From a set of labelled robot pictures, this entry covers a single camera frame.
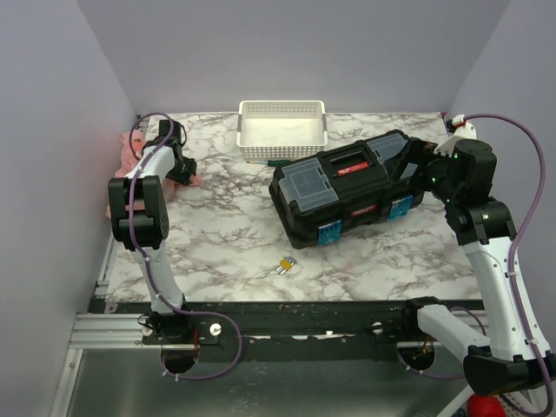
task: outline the metal floor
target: metal floor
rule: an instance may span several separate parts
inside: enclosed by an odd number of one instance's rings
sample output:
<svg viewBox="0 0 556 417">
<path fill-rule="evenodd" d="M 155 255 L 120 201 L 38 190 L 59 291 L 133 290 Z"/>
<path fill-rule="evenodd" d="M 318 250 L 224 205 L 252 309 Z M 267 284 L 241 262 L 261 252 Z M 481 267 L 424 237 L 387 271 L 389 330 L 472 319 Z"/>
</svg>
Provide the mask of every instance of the metal floor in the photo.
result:
<svg viewBox="0 0 556 417">
<path fill-rule="evenodd" d="M 162 377 L 153 350 L 85 351 L 68 416 L 435 416 L 466 385 L 406 372 L 392 361 L 243 362 L 213 381 Z M 191 370 L 212 373 L 219 363 Z M 461 368 L 443 349 L 431 371 Z"/>
</svg>

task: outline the clear plastic compartment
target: clear plastic compartment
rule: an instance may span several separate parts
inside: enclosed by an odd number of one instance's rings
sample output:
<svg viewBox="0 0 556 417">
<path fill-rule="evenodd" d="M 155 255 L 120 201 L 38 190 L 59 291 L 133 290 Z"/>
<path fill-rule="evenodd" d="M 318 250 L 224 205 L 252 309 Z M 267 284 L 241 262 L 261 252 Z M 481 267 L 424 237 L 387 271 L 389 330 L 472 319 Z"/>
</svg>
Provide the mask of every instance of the clear plastic compartment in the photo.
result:
<svg viewBox="0 0 556 417">
<path fill-rule="evenodd" d="M 297 201 L 301 212 L 338 200 L 317 158 L 288 165 L 281 172 L 284 178 L 278 185 L 286 203 Z"/>
</svg>

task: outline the toolbox lid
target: toolbox lid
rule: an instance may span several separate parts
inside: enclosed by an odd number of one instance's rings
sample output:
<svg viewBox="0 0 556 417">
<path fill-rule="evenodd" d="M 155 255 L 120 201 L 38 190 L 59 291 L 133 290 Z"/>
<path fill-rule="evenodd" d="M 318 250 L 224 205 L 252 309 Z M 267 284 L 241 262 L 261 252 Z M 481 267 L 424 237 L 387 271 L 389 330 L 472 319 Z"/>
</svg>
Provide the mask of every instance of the toolbox lid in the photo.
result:
<svg viewBox="0 0 556 417">
<path fill-rule="evenodd" d="M 295 200 L 301 212 L 338 200 L 317 158 L 281 168 L 284 178 L 278 181 L 286 203 Z"/>
<path fill-rule="evenodd" d="M 374 152 L 380 165 L 384 165 L 384 161 L 398 155 L 403 147 L 406 146 L 406 143 L 407 139 L 399 133 L 366 141 L 367 146 Z M 401 174 L 400 179 L 403 180 L 410 177 L 416 169 L 417 164 L 409 163 Z"/>
</svg>

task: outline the screwdriver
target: screwdriver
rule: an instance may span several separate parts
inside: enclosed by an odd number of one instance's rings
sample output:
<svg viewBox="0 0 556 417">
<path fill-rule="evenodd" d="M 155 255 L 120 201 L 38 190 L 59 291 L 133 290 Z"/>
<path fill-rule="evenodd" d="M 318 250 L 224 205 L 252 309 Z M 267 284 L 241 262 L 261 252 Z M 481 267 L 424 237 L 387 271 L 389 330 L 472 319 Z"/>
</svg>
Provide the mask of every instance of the screwdriver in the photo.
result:
<svg viewBox="0 0 556 417">
<path fill-rule="evenodd" d="M 270 160 L 270 161 L 247 161 L 247 163 L 257 163 L 259 165 L 267 165 L 268 167 L 277 167 L 278 165 L 282 165 L 283 163 L 289 162 L 288 159 L 277 159 L 277 160 Z"/>
</svg>

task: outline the black toolbox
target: black toolbox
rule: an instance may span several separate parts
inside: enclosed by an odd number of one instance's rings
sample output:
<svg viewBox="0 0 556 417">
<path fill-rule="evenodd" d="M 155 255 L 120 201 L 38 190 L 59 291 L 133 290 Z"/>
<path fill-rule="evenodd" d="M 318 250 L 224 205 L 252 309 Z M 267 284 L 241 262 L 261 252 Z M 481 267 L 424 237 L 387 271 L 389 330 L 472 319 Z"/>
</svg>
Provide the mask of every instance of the black toolbox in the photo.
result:
<svg viewBox="0 0 556 417">
<path fill-rule="evenodd" d="M 423 192 L 409 185 L 416 165 L 392 182 L 384 164 L 407 141 L 392 130 L 277 167 L 269 191 L 292 246 L 337 242 L 351 228 L 394 220 L 418 206 Z"/>
</svg>

